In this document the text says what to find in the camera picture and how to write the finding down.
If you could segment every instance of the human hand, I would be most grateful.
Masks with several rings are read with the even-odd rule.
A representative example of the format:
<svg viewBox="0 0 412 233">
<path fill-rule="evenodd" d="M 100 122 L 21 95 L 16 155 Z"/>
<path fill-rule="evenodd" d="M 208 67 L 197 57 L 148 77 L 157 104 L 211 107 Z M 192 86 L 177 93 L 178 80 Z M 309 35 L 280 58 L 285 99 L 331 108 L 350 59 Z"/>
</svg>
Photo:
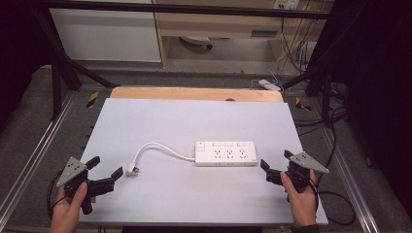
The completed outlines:
<svg viewBox="0 0 412 233">
<path fill-rule="evenodd" d="M 79 222 L 79 211 L 82 202 L 87 194 L 87 184 L 82 183 L 76 191 L 72 200 L 64 198 L 56 203 L 53 209 L 51 219 L 51 233 L 62 232 L 71 233 L 76 232 L 76 227 Z M 57 199 L 60 200 L 65 196 L 64 187 L 58 190 Z"/>
<path fill-rule="evenodd" d="M 313 182 L 316 181 L 315 173 L 312 170 L 310 171 L 310 178 Z M 281 173 L 281 179 L 291 202 L 293 225 L 303 227 L 316 224 L 317 197 L 313 190 L 307 186 L 301 193 L 298 193 L 286 173 Z"/>
</svg>

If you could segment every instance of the wire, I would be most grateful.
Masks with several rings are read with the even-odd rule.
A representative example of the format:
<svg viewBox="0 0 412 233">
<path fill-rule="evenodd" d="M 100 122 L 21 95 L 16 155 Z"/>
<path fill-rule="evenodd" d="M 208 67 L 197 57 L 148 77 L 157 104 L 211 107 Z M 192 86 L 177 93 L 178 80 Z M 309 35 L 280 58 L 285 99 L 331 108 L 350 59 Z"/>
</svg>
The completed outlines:
<svg viewBox="0 0 412 233">
<path fill-rule="evenodd" d="M 329 118 L 329 121 L 338 121 L 338 120 L 340 120 L 341 118 L 346 117 L 346 115 L 347 115 L 346 112 L 339 113 L 339 114 L 336 115 L 336 116 L 330 117 L 330 118 Z M 296 119 L 295 121 L 308 121 L 308 120 Z M 320 119 L 320 120 L 316 120 L 316 121 L 309 122 L 309 123 L 298 123 L 298 122 L 295 122 L 295 123 L 294 123 L 294 126 L 295 126 L 296 128 L 299 128 L 299 127 L 315 126 L 315 125 L 317 125 L 317 124 L 325 125 L 325 121 L 322 120 L 322 119 Z"/>
<path fill-rule="evenodd" d="M 275 74 L 273 74 L 273 72 L 270 69 L 267 69 L 267 71 L 269 71 L 269 73 L 273 76 L 273 79 L 275 79 L 276 84 L 278 86 L 281 87 L 281 93 L 283 93 L 285 91 L 285 89 L 283 88 L 283 86 L 281 85 L 281 83 L 279 83 L 278 79 L 276 78 Z"/>
<path fill-rule="evenodd" d="M 49 219 L 52 219 L 52 209 L 54 208 L 54 205 L 57 203 L 55 202 L 52 205 L 52 188 L 54 187 L 54 183 L 55 181 L 61 176 L 61 174 L 63 173 L 63 170 L 58 171 L 54 177 L 51 179 L 51 183 L 49 184 L 49 189 L 48 189 L 48 195 L 47 195 L 47 208 L 48 208 L 48 215 L 49 215 Z"/>
<path fill-rule="evenodd" d="M 357 215 L 356 215 L 356 212 L 355 212 L 355 208 L 354 208 L 354 206 L 352 205 L 352 203 L 348 200 L 348 198 L 344 197 L 343 195 L 341 195 L 341 194 L 339 194 L 339 193 L 331 192 L 331 191 L 320 191 L 320 192 L 318 192 L 318 193 L 319 193 L 319 195 L 320 195 L 321 197 L 322 197 L 323 194 L 328 194 L 328 195 L 333 195 L 333 196 L 340 197 L 340 198 L 342 198 L 342 199 L 348 204 L 348 206 L 349 206 L 349 207 L 351 208 L 351 210 L 352 210 L 352 218 L 351 218 L 351 220 L 349 220 L 348 222 L 338 221 L 338 220 L 336 220 L 335 218 L 326 215 L 326 217 L 327 217 L 328 220 L 330 220 L 330 221 L 333 222 L 333 223 L 336 223 L 336 224 L 339 224 L 339 225 L 344 225 L 344 226 L 352 225 L 352 224 L 355 222 L 355 220 L 357 219 Z"/>
<path fill-rule="evenodd" d="M 310 5 L 310 2 L 311 2 L 311 0 L 308 1 L 305 10 L 308 10 L 308 7 L 309 7 L 309 5 Z M 285 21 L 285 20 L 284 20 L 283 18 L 281 18 L 281 31 L 282 31 L 282 33 L 281 33 L 281 47 L 282 47 L 283 52 L 284 52 L 286 55 L 281 56 L 281 57 L 279 57 L 279 58 L 277 59 L 278 71 L 279 71 L 279 62 L 280 62 L 282 59 L 284 59 L 285 57 L 287 57 L 288 60 L 291 62 L 292 66 L 294 67 L 294 69 L 297 70 L 297 73 L 300 73 L 300 75 L 301 75 L 302 72 L 305 72 L 306 67 L 307 67 L 307 64 L 304 64 L 304 65 L 305 65 L 305 70 L 302 69 L 303 57 L 305 57 L 305 59 L 304 59 L 305 63 L 306 63 L 306 60 L 307 60 L 307 47 L 308 47 L 308 42 L 307 42 L 307 40 L 308 40 L 309 37 L 312 35 L 312 33 L 315 31 L 315 28 L 316 28 L 317 23 L 316 23 L 315 26 L 313 27 L 312 31 L 309 33 L 309 30 L 310 30 L 312 24 L 313 24 L 316 20 L 312 19 L 312 20 L 309 22 L 308 27 L 307 27 L 307 29 L 306 29 L 306 33 L 305 33 L 305 35 L 304 35 L 304 37 L 303 37 L 303 40 L 299 43 L 299 46 L 298 46 L 296 49 L 291 50 L 291 48 L 290 48 L 289 45 L 288 45 L 288 41 L 286 40 L 286 37 L 285 37 L 285 26 L 284 26 L 285 23 L 284 23 L 284 21 Z M 294 61 L 293 58 L 292 58 L 292 54 L 293 54 L 295 51 L 296 51 L 296 61 L 298 61 L 297 64 L 295 63 L 295 61 Z"/>
<path fill-rule="evenodd" d="M 292 171 L 294 174 L 300 176 L 303 180 L 306 180 L 306 177 L 303 176 L 303 174 L 299 173 L 298 171 L 294 170 L 293 168 L 289 167 L 288 170 Z M 308 179 L 307 183 L 309 185 L 309 187 L 312 189 L 313 194 L 315 194 L 315 204 L 316 204 L 316 210 L 315 212 L 318 211 L 318 207 L 319 207 L 319 193 L 317 191 L 317 187 L 316 185 L 314 185 L 315 183 L 312 181 L 312 179 Z"/>
<path fill-rule="evenodd" d="M 189 157 L 185 157 L 185 156 L 183 156 L 183 155 L 180 155 L 180 154 L 174 152 L 174 151 L 171 150 L 170 148 L 168 148 L 168 147 L 166 147 L 165 145 L 162 145 L 162 144 L 160 144 L 160 143 L 146 143 L 146 144 L 143 145 L 141 148 L 139 148 L 139 150 L 137 150 L 136 155 L 135 155 L 134 158 L 133 158 L 133 163 L 136 162 L 137 156 L 139 155 L 140 151 L 141 151 L 143 148 L 145 148 L 145 147 L 147 147 L 147 146 L 150 146 L 150 145 L 155 145 L 155 146 L 161 147 L 161 148 L 163 148 L 163 149 L 165 149 L 165 150 L 173 153 L 174 155 L 176 155 L 176 156 L 179 157 L 179 158 L 182 158 L 182 159 L 184 159 L 184 160 L 186 160 L 186 161 L 189 161 L 189 162 L 194 162 L 194 158 L 189 158 Z"/>
<path fill-rule="evenodd" d="M 340 107 L 340 108 L 335 109 L 335 110 L 332 112 L 331 118 L 333 118 L 333 116 L 336 114 L 336 112 L 339 111 L 339 110 L 341 110 L 341 109 L 343 109 L 343 107 Z M 325 165 L 326 168 L 329 166 L 329 164 L 330 164 L 330 162 L 331 162 L 331 160 L 332 160 L 332 158 L 333 158 L 333 155 L 334 155 L 334 152 L 335 152 L 335 149 L 336 149 L 336 143 L 337 143 L 336 131 L 335 131 L 334 126 L 333 126 L 333 121 L 330 122 L 330 129 L 331 129 L 332 135 L 333 135 L 333 145 L 332 145 L 332 150 L 331 150 L 330 156 L 329 156 L 329 158 L 327 159 L 327 162 L 326 162 L 326 165 Z M 321 180 L 322 180 L 322 177 L 323 177 L 323 176 L 324 176 L 324 173 L 321 173 L 321 174 L 319 175 L 317 187 L 319 187 L 319 184 L 321 183 Z"/>
</svg>

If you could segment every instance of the tripod leg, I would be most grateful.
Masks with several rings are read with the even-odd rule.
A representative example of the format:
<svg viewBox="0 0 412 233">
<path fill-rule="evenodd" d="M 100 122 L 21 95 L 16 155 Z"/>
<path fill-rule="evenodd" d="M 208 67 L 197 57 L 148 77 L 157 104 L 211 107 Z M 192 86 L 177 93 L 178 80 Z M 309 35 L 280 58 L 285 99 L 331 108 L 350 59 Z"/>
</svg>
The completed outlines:
<svg viewBox="0 0 412 233">
<path fill-rule="evenodd" d="M 284 89 L 289 89 L 292 86 L 294 86 L 294 85 L 296 85 L 296 84 L 298 84 L 302 81 L 313 80 L 316 75 L 319 75 L 319 71 L 320 71 L 319 66 L 315 66 L 311 69 L 308 69 L 305 73 L 301 74 L 300 76 L 298 76 L 298 77 L 282 84 L 282 87 Z"/>
<path fill-rule="evenodd" d="M 70 89 L 79 89 L 82 84 L 80 83 L 79 78 L 77 77 L 73 68 L 69 67 L 66 60 L 64 59 L 64 56 L 62 55 L 64 54 L 64 48 L 58 42 L 58 39 L 55 37 L 54 32 L 49 26 L 49 23 L 45 17 L 44 10 L 38 10 L 34 14 L 51 45 L 51 59 L 56 61 L 56 63 L 58 64 L 61 78 L 66 82 L 67 86 Z"/>
<path fill-rule="evenodd" d="M 116 87 L 119 86 L 119 84 L 114 84 L 114 83 L 110 83 L 109 81 L 101 78 L 100 76 L 92 73 L 91 71 L 89 71 L 86 67 L 82 66 L 81 64 L 77 63 L 76 61 L 72 60 L 70 57 L 68 57 L 66 55 L 66 60 L 79 72 L 81 72 L 82 74 L 88 76 L 89 78 L 91 78 L 92 80 L 106 86 L 106 87 Z"/>
</svg>

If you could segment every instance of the white cable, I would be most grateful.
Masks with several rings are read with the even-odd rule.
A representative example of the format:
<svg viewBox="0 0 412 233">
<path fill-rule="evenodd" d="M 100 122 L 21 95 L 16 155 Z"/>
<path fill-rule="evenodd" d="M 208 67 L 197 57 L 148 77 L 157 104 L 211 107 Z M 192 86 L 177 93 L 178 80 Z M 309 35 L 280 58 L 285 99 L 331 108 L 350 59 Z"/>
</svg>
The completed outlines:
<svg viewBox="0 0 412 233">
<path fill-rule="evenodd" d="M 140 154 L 140 151 L 141 151 L 143 148 L 145 148 L 145 147 L 147 147 L 147 146 L 150 146 L 150 145 L 155 145 L 155 146 L 161 147 L 162 149 L 165 149 L 165 150 L 173 153 L 175 156 L 177 156 L 177 157 L 179 157 L 179 158 L 182 158 L 182 159 L 184 159 L 184 160 L 186 160 L 186 161 L 189 161 L 189 162 L 194 162 L 194 158 L 189 158 L 189 157 L 185 157 L 185 156 L 183 156 L 183 155 L 181 155 L 181 154 L 178 154 L 178 153 L 174 152 L 173 150 L 171 150 L 170 148 L 166 147 L 166 146 L 163 145 L 163 144 L 160 144 L 160 143 L 146 143 L 146 144 L 143 145 L 141 148 L 139 148 L 139 150 L 137 150 L 136 155 L 134 155 L 133 160 L 132 160 L 131 163 L 129 164 L 129 166 L 128 166 L 127 170 L 126 170 L 126 175 L 127 175 L 128 177 L 130 177 L 130 176 L 137 176 L 137 173 L 139 172 L 139 169 L 136 167 L 136 159 L 137 159 L 137 156 Z"/>
<path fill-rule="evenodd" d="M 273 79 L 275 79 L 275 81 L 276 81 L 276 84 L 278 84 L 280 87 L 281 87 L 281 93 L 283 93 L 284 91 L 285 91 L 285 89 L 283 88 L 283 86 L 281 85 L 281 83 L 279 83 L 279 81 L 278 81 L 278 79 L 276 78 L 276 76 L 275 76 L 275 74 L 273 74 L 273 72 L 270 70 L 270 69 L 267 69 L 267 71 L 269 71 L 270 72 L 270 74 L 272 74 L 272 76 L 273 76 Z"/>
</svg>

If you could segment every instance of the gray plastic part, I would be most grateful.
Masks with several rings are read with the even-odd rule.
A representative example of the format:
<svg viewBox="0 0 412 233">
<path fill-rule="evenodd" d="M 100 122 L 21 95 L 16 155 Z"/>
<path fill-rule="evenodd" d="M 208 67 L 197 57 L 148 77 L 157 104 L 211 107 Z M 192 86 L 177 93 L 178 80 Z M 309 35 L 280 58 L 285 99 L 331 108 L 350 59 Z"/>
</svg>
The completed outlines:
<svg viewBox="0 0 412 233">
<path fill-rule="evenodd" d="M 324 167 L 306 152 L 295 154 L 294 156 L 291 156 L 289 160 L 307 169 L 312 169 L 321 173 L 329 173 L 328 168 Z"/>
<path fill-rule="evenodd" d="M 57 182 L 57 186 L 60 187 L 70 182 L 73 178 L 82 173 L 82 171 L 84 171 L 85 169 L 87 169 L 87 167 L 84 165 L 84 163 L 82 163 L 74 157 L 70 157 L 69 161 L 64 167 L 60 179 Z"/>
</svg>

